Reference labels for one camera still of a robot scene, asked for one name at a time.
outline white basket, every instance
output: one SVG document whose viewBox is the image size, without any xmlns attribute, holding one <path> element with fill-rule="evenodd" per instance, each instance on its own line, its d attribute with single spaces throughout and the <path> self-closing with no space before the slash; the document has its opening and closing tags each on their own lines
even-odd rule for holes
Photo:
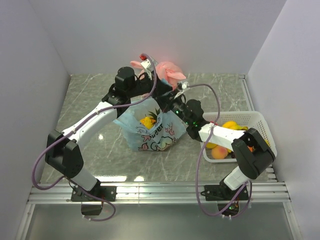
<svg viewBox="0 0 320 240">
<path fill-rule="evenodd" d="M 206 112 L 203 114 L 203 118 L 207 121 L 213 122 L 217 117 L 217 112 Z M 269 142 L 269 146 L 274 155 L 277 156 L 277 150 L 275 141 L 271 135 L 268 124 L 264 116 L 258 111 L 225 111 L 220 113 L 217 124 L 222 126 L 225 122 L 235 121 L 240 126 L 247 126 L 248 128 L 254 128 L 258 130 L 261 136 Z M 231 163 L 236 162 L 235 158 L 225 159 L 213 159 L 211 155 L 211 149 L 205 148 L 203 151 L 203 157 L 210 163 Z"/>
</svg>

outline metal frame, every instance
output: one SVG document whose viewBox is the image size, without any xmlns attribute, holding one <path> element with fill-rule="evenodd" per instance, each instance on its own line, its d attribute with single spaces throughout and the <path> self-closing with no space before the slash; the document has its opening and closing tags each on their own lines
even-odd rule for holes
<svg viewBox="0 0 320 240">
<path fill-rule="evenodd" d="M 239 75 L 239 80 L 242 84 L 242 90 L 248 110 L 254 111 L 254 105 L 246 83 L 246 76 Z M 251 201 L 253 203 L 283 203 L 294 240 L 302 240 L 302 235 L 292 208 L 286 184 L 284 182 L 278 182 L 272 165 L 270 165 L 266 171 L 268 172 L 269 180 L 264 182 L 254 182 L 252 184 Z M 218 184 L 219 182 L 201 182 L 199 184 L 199 190 L 201 192 L 204 189 L 204 185 Z M 102 185 L 117 187 L 117 195 L 114 202 L 115 205 L 197 203 L 194 182 L 103 182 Z M 24 240 L 26 238 L 36 204 L 81 204 L 81 202 L 70 201 L 72 191 L 72 188 L 70 188 L 67 183 L 57 184 L 46 191 L 41 191 L 33 187 L 16 235 L 16 240 Z M 200 196 L 200 199 L 202 202 L 205 202 L 205 197 Z M 216 204 L 227 202 L 228 201 L 207 201 L 206 203 Z"/>
</svg>

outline white wall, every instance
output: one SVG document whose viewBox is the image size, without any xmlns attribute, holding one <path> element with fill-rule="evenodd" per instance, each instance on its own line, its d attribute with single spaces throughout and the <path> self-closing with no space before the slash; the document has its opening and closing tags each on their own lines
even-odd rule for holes
<svg viewBox="0 0 320 240">
<path fill-rule="evenodd" d="M 30 0 L 69 73 L 141 52 L 187 72 L 247 73 L 286 0 Z"/>
<path fill-rule="evenodd" d="M 32 165 L 56 126 L 70 76 L 27 0 L 0 0 L 0 239 L 12 240 Z"/>
<path fill-rule="evenodd" d="M 287 0 L 249 74 L 306 240 L 320 237 L 320 1 Z"/>
</svg>

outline back wall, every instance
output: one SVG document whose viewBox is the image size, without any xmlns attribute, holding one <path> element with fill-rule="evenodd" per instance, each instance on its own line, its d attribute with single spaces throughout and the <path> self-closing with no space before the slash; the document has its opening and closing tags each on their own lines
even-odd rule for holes
<svg viewBox="0 0 320 240">
<path fill-rule="evenodd" d="M 286 0 L 29 0 L 70 74 L 145 52 L 187 72 L 248 73 Z"/>
</svg>

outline marble tabletop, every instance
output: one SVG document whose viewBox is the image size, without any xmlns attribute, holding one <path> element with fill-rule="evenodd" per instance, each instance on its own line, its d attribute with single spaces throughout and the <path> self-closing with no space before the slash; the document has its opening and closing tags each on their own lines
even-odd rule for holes
<svg viewBox="0 0 320 240">
<path fill-rule="evenodd" d="M 241 80 L 236 74 L 187 75 L 190 84 L 207 83 L 216 91 L 221 111 L 247 111 Z M 108 92 L 115 74 L 73 75 L 65 96 L 56 129 L 62 131 L 83 118 Z M 195 87 L 186 92 L 186 98 L 201 101 L 205 112 L 216 112 L 216 100 L 208 87 Z M 134 152 L 129 149 L 122 129 L 113 122 L 95 134 L 82 150 L 84 166 L 104 182 L 165 182 L 194 181 L 200 143 L 183 135 L 175 144 L 162 152 Z M 199 178 L 220 181 L 236 163 L 210 163 L 202 159 Z M 42 183 L 52 183 L 61 174 L 47 165 Z M 266 173 L 258 178 L 268 180 Z"/>
</svg>

